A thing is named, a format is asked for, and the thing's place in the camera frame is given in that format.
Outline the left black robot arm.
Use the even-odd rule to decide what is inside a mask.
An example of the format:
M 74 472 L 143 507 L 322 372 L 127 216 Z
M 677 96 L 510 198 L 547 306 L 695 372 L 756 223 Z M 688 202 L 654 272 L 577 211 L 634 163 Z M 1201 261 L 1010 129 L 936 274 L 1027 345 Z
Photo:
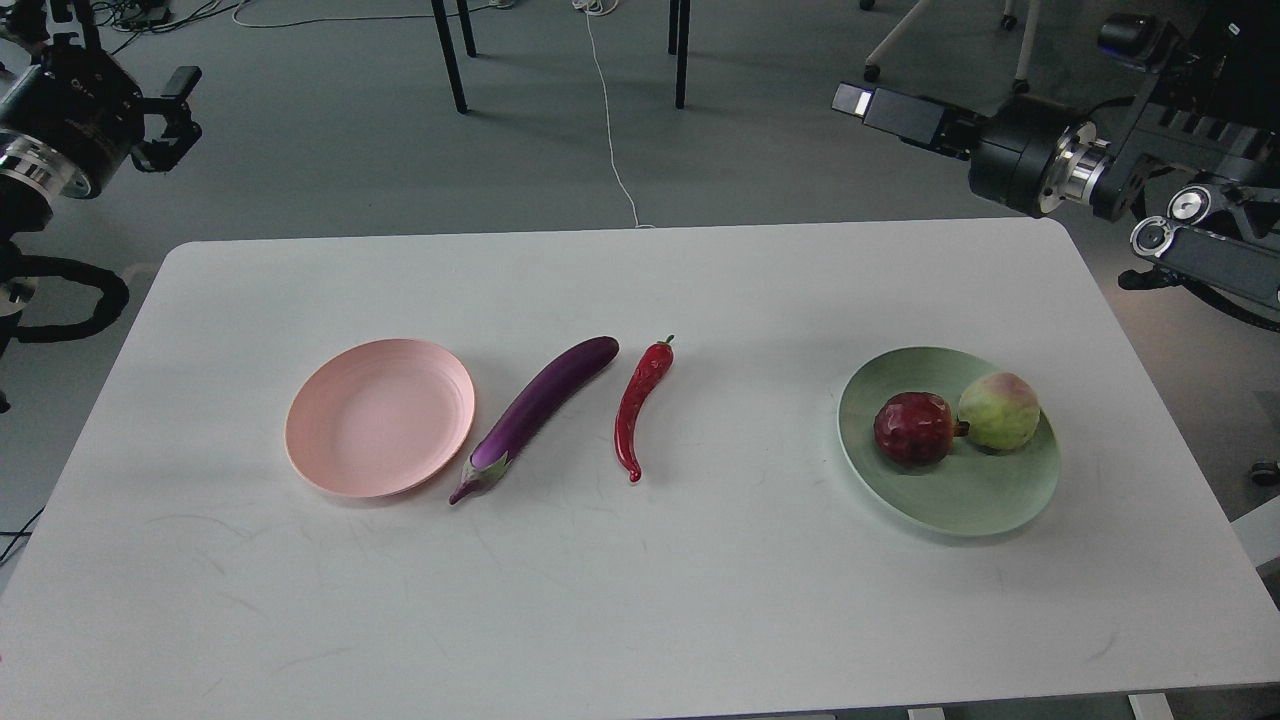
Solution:
M 179 67 L 160 95 L 147 97 L 104 50 L 58 42 L 3 94 L 3 343 L 51 345 L 109 328 L 131 299 L 124 279 L 69 258 L 22 251 L 18 234 L 44 231 L 59 197 L 96 199 L 131 161 L 143 173 L 177 167 L 202 136 L 189 96 L 198 67 Z M 42 279 L 99 292 L 91 314 L 69 324 L 24 325 Z

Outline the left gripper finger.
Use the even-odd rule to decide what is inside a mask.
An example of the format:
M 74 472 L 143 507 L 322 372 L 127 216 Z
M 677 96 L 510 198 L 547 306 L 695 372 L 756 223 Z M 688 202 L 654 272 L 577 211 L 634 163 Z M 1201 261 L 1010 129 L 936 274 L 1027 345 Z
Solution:
M 156 138 L 142 138 L 131 149 L 131 160 L 143 173 L 173 170 L 202 137 L 188 104 L 191 92 L 204 77 L 200 67 L 178 67 L 156 97 L 140 97 L 141 117 L 160 117 L 164 127 Z

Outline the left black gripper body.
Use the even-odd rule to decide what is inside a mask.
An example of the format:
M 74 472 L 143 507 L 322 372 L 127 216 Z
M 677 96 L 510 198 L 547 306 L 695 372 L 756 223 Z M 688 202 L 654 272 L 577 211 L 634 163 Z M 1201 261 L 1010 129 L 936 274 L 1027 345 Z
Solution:
M 143 138 L 138 85 L 102 49 L 46 47 L 3 95 L 3 177 L 96 199 Z

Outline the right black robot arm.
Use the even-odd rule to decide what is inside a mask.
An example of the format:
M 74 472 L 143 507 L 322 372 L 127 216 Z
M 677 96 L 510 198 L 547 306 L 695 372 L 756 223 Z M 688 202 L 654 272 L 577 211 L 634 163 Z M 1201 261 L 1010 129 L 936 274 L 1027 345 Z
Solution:
M 1217 311 L 1277 331 L 1277 4 L 1212 1 L 1184 35 L 1157 15 L 1117 13 L 1097 44 L 1143 74 L 1094 109 L 1018 88 L 992 115 L 878 86 L 842 83 L 832 108 L 904 143 L 969 163 L 970 191 L 1025 217 L 1076 202 L 1108 222 L 1132 215 L 1129 245 L 1149 264 L 1124 290 L 1183 287 Z

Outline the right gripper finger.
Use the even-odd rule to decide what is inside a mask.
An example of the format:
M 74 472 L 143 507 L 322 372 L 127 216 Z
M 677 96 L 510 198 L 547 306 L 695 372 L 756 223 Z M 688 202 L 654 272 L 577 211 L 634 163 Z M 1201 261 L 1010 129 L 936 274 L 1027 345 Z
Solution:
M 961 161 L 978 149 L 986 123 L 982 114 L 950 102 L 845 82 L 835 91 L 832 109 L 913 147 Z

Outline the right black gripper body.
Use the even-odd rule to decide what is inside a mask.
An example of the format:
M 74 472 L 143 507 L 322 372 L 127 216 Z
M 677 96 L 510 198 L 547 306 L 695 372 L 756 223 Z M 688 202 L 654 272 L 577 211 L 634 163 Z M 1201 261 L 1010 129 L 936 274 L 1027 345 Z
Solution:
M 1009 99 L 980 127 L 968 170 L 969 190 L 1025 217 L 1042 218 L 1043 191 L 1059 145 L 1084 119 L 1075 108 L 1029 94 Z

